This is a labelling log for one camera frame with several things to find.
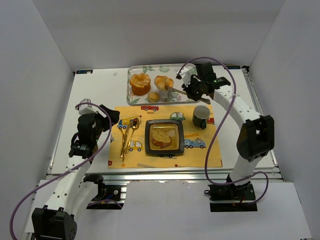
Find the twisted orange-white bread roll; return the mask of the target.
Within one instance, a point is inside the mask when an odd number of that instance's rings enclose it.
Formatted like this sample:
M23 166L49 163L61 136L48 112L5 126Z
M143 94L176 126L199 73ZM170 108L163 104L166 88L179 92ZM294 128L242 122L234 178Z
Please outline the twisted orange-white bread roll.
M174 81L171 78L161 75L155 77L154 84L159 90L163 91L167 90L167 87L174 87Z

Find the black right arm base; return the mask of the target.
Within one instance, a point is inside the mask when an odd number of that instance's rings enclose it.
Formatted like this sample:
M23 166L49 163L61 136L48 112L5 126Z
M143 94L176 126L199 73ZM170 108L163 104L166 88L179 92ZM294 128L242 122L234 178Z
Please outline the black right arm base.
M209 198L212 213L257 212L256 195L252 183L243 185L210 184L203 193Z

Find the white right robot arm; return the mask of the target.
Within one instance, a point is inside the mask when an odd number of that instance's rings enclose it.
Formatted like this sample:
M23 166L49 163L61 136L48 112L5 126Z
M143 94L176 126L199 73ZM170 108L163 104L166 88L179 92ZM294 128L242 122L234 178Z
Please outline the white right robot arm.
M247 184L259 161L275 146L274 119L249 107L236 94L234 80L217 77L209 62L196 66L196 74L183 65L176 78L183 81L182 89L189 99L200 101L206 95L236 122L240 129L236 142L239 156L227 181L237 187Z

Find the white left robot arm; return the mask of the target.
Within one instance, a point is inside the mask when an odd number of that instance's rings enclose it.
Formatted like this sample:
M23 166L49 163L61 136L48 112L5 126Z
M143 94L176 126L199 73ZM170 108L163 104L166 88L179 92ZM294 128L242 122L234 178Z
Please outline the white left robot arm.
M37 240L73 240L77 234L76 216L85 210L95 197L102 196L103 178L86 175L96 154L102 150L98 141L102 133L120 120L120 112L84 102L75 108L79 118L72 136L66 170L56 179L57 186L43 207L31 215L34 237Z

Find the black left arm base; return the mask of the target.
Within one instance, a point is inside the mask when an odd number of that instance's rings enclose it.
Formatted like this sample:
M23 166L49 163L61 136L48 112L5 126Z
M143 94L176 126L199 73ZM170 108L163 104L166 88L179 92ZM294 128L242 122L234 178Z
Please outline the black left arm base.
M81 183L93 183L97 190L97 195L87 205L88 210L121 210L123 203L121 200L121 186L105 184L102 175L86 175Z

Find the sliced bread piece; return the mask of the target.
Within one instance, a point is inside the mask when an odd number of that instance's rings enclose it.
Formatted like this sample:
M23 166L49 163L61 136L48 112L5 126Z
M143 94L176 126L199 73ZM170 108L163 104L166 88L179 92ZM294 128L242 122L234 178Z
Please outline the sliced bread piece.
M152 130L151 142L160 148L169 147L172 144L171 137L161 129L155 128Z

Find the silver metal tongs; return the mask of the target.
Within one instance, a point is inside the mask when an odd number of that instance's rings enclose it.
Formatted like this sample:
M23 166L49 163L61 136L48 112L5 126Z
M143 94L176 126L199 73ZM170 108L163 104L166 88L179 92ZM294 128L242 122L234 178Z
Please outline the silver metal tongs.
M172 91L172 92L176 92L176 93L179 93L179 94L182 94L182 95L185 95L185 96L188 96L188 94L183 91L183 90L178 90L178 89L175 89L173 87L170 87L170 86L166 86L165 87L168 91ZM210 105L211 104L211 101L209 99L206 99L206 98L203 98L203 97L200 97L198 99L198 101L201 101L203 103L206 103L207 105Z

